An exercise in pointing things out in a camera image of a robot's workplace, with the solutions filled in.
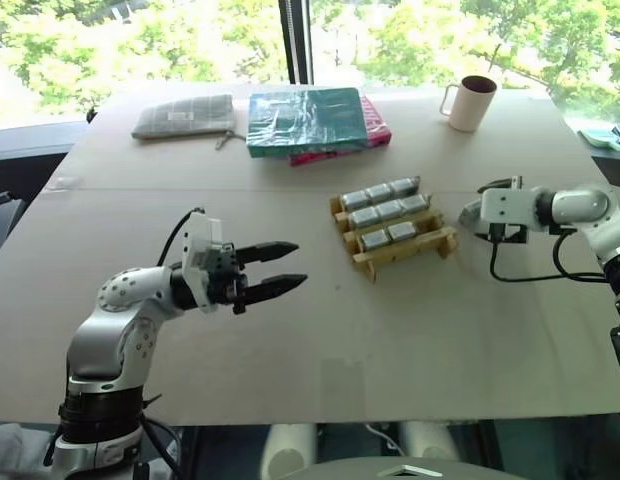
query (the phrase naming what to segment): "gray pouch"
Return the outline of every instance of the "gray pouch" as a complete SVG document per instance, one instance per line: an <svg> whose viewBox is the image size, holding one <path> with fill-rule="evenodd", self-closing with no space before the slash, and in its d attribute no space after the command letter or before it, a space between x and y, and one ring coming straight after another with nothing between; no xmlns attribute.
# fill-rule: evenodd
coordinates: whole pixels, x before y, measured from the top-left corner
<svg viewBox="0 0 620 480"><path fill-rule="evenodd" d="M234 128L232 95L175 100L141 112L132 136L138 139L227 132Z"/></svg>

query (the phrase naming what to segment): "silver block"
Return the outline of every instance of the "silver block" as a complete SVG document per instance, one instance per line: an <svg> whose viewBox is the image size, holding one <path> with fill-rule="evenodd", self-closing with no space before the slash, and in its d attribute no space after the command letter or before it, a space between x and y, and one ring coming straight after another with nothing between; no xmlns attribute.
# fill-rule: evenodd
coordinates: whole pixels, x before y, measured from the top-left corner
<svg viewBox="0 0 620 480"><path fill-rule="evenodd" d="M413 195L399 200L404 213L417 213L430 207L430 197L427 195Z"/></svg>
<svg viewBox="0 0 620 480"><path fill-rule="evenodd" d="M383 229L361 235L361 244L366 252L375 248L385 247L389 243L390 239Z"/></svg>
<svg viewBox="0 0 620 480"><path fill-rule="evenodd" d="M402 198L416 194L419 190L419 180L419 177L412 177L390 182L390 188L394 192L394 197Z"/></svg>
<svg viewBox="0 0 620 480"><path fill-rule="evenodd" d="M381 221L391 220L400 217L403 214L403 208L398 200L390 200L389 202L380 203L376 207Z"/></svg>
<svg viewBox="0 0 620 480"><path fill-rule="evenodd" d="M366 195L372 203L380 203L392 198L392 190L387 183L381 183L374 187L366 188Z"/></svg>
<svg viewBox="0 0 620 480"><path fill-rule="evenodd" d="M348 212L370 205L370 199L363 190L341 195L341 203Z"/></svg>
<svg viewBox="0 0 620 480"><path fill-rule="evenodd" d="M393 242L400 242L417 236L417 229L412 222L401 222L386 228Z"/></svg>
<svg viewBox="0 0 620 480"><path fill-rule="evenodd" d="M362 208L348 215L352 228L364 228L379 223L379 214L375 207Z"/></svg>

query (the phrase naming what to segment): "plastic wrap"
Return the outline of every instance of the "plastic wrap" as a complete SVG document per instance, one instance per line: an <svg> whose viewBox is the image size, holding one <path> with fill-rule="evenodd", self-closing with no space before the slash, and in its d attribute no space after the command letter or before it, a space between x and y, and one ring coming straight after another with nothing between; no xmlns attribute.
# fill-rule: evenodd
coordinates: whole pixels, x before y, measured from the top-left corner
<svg viewBox="0 0 620 480"><path fill-rule="evenodd" d="M383 121L381 115L372 105L372 102L365 96L361 97L361 108L363 109L363 120L366 124L368 134L367 148L381 147L390 143L392 132ZM306 163L316 162L325 158L340 157L353 153L351 150L338 150L325 153L302 153L290 156L290 165L305 165Z"/></svg>
<svg viewBox="0 0 620 480"><path fill-rule="evenodd" d="M359 92L333 88L255 93L246 144L252 157L367 148Z"/></svg>

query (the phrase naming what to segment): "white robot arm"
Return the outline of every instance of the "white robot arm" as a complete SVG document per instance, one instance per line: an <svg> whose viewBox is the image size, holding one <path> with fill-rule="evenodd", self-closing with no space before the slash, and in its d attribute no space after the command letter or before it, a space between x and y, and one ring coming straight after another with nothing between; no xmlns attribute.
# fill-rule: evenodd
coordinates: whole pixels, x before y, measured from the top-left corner
<svg viewBox="0 0 620 480"><path fill-rule="evenodd" d="M488 188L482 193L481 220L503 232L504 225L557 233L570 227L582 232L616 295L620 316L620 188L590 184L574 190L520 189L520 177L510 188ZM499 238L487 239L494 242ZM620 325L610 332L620 365Z"/></svg>
<svg viewBox="0 0 620 480"><path fill-rule="evenodd" d="M182 262L161 266L181 226ZM143 386L161 325L197 307L211 313L219 304L233 305L236 314L243 313L246 305L292 290L305 275L279 275L248 286L241 271L246 263L274 260L297 248L271 242L235 249L222 242L220 222L195 209L173 231L159 266L125 270L106 281L68 350L61 423L46 456L52 478L132 468L147 427ZM135 476L144 477L142 471Z"/></svg>

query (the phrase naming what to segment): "wooden block holder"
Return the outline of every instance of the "wooden block holder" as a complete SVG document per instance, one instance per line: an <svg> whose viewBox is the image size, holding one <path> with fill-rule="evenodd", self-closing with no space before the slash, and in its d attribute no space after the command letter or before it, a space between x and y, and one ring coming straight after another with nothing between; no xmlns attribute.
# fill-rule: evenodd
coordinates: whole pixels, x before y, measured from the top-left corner
<svg viewBox="0 0 620 480"><path fill-rule="evenodd" d="M348 222L349 212L345 211L339 197L330 199L330 211L339 232L343 236L346 250L348 250L352 258L354 267L365 273L372 283L377 279L376 269L380 265L396 262L397 260L417 255L424 250L435 248L441 258L446 258L459 244L456 229L446 226L443 221L443 214L434 208L400 218L393 218L392 220L357 230L352 229L350 226ZM400 242L391 243L385 247L370 250L369 252L364 251L361 244L361 235L402 222L412 222L417 232L419 232L418 235Z"/></svg>

